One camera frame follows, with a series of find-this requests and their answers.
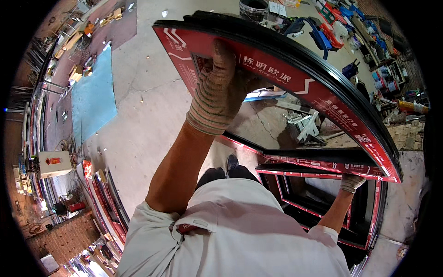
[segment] hand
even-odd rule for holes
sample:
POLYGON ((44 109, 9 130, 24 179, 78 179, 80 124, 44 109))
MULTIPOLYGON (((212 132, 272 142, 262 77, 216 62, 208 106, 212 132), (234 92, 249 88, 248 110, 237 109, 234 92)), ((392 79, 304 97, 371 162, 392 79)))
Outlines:
POLYGON ((355 193, 355 191, 366 181, 365 177, 361 177, 353 174, 343 173, 342 175, 342 183, 340 184, 340 188, 344 191, 348 191, 350 193, 355 193))
POLYGON ((221 135, 234 120, 246 95, 270 86, 251 72, 235 68, 235 55, 216 39, 212 64, 206 65, 186 114, 188 123, 200 132, 221 135))

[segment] sneaker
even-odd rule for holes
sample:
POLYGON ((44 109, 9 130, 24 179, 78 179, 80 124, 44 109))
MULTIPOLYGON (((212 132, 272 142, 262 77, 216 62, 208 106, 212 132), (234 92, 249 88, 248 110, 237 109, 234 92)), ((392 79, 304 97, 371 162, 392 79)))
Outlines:
POLYGON ((234 154, 231 154, 228 156, 228 160, 226 161, 226 172, 229 172, 229 170, 236 168, 238 166, 238 159, 237 156, 234 154))

